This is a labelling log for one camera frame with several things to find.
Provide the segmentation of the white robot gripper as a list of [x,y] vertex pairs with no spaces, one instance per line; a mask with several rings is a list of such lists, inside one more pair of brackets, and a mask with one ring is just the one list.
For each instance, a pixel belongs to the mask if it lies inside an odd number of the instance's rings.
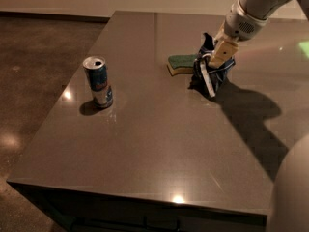
[[208,65],[216,69],[221,67],[237,53],[239,40],[248,41],[255,37],[267,21],[268,6],[264,2],[237,0],[212,40],[214,51]]

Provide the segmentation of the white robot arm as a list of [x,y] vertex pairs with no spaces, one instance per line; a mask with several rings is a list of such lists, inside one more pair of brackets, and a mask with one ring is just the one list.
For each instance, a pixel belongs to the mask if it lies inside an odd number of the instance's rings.
[[[219,68],[239,44],[253,39],[270,16],[292,0],[237,0],[214,37],[208,65]],[[296,0],[304,13],[308,0]],[[271,36],[268,45],[251,52],[249,69],[267,89],[239,89],[230,84],[218,101],[273,182],[266,232],[309,232],[308,63],[289,52],[274,54],[275,41],[294,33]]]

